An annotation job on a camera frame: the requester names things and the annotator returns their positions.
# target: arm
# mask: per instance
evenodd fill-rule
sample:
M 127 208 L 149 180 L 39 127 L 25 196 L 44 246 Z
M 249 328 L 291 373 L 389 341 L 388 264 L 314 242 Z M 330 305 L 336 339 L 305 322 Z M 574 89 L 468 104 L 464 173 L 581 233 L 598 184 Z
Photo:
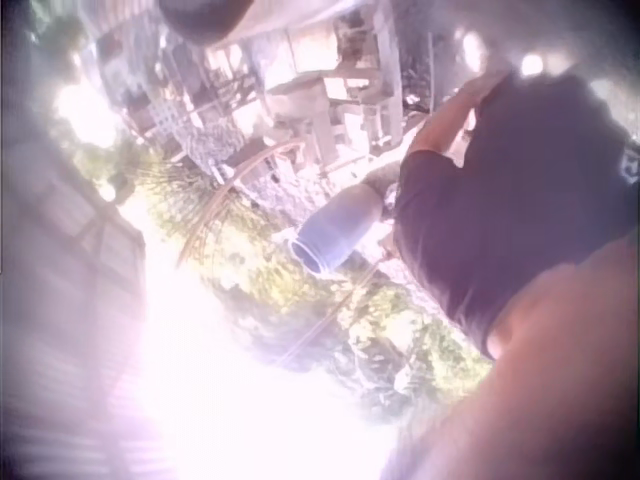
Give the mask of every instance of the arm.
M 475 106 L 473 97 L 464 88 L 460 89 L 418 131 L 407 156 L 420 150 L 445 154 Z
M 486 72 L 465 83 L 427 120 L 411 143 L 407 156 L 425 150 L 445 154 L 464 127 L 469 113 L 480 105 L 480 102 L 507 74 L 508 70 L 499 69 Z

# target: person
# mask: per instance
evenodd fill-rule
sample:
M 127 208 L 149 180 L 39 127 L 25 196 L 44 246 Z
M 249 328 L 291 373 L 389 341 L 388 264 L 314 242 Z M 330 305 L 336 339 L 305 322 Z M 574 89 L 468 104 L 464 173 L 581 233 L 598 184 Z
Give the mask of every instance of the person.
M 458 168 L 445 155 L 472 110 Z M 506 312 L 534 285 L 637 225 L 637 184 L 620 174 L 627 140 L 578 77 L 503 68 L 465 84 L 416 135 L 400 170 L 395 246 L 485 356 L 504 350 Z
M 445 156 L 476 109 L 464 165 Z M 488 71 L 401 167 L 400 257 L 494 366 L 385 479 L 637 478 L 637 183 L 627 141 L 572 75 Z

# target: wooden structure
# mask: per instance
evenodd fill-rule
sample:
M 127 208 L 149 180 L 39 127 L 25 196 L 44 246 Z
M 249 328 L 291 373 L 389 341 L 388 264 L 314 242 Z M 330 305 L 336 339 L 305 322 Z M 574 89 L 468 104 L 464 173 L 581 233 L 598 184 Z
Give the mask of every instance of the wooden structure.
M 137 399 L 144 240 L 29 111 L 24 5 L 2 31 L 2 478 L 176 478 Z

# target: wooden pole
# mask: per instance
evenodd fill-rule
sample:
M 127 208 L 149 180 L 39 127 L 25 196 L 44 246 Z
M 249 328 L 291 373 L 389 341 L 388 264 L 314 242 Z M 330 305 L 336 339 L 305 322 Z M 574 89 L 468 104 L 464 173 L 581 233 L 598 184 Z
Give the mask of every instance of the wooden pole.
M 202 214 L 191 229 L 191 232 L 189 233 L 189 236 L 187 237 L 187 240 L 184 243 L 182 250 L 180 251 L 176 268 L 179 268 L 187 258 L 191 248 L 193 247 L 193 244 L 196 241 L 200 228 L 202 228 L 202 226 L 216 214 L 227 193 L 229 193 L 229 191 L 233 188 L 238 180 L 244 177 L 247 173 L 249 173 L 252 169 L 254 169 L 271 155 L 278 153 L 281 150 L 302 146 L 304 146 L 304 140 L 300 138 L 287 140 L 285 142 L 278 143 L 273 147 L 269 147 L 266 150 L 263 150 L 262 152 L 249 158 L 246 162 L 242 163 L 242 165 L 237 168 L 235 174 L 233 175 L 233 178 L 231 178 L 227 183 L 220 187 L 220 189 L 216 190 L 205 205 Z

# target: short sleeve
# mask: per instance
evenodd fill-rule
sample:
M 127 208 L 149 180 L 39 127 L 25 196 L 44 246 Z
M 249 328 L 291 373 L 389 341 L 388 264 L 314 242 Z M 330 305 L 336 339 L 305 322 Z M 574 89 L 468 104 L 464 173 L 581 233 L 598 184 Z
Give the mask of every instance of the short sleeve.
M 426 220 L 429 211 L 453 193 L 457 173 L 453 160 L 439 153 L 422 150 L 407 156 L 400 168 L 396 222 L 416 208 Z

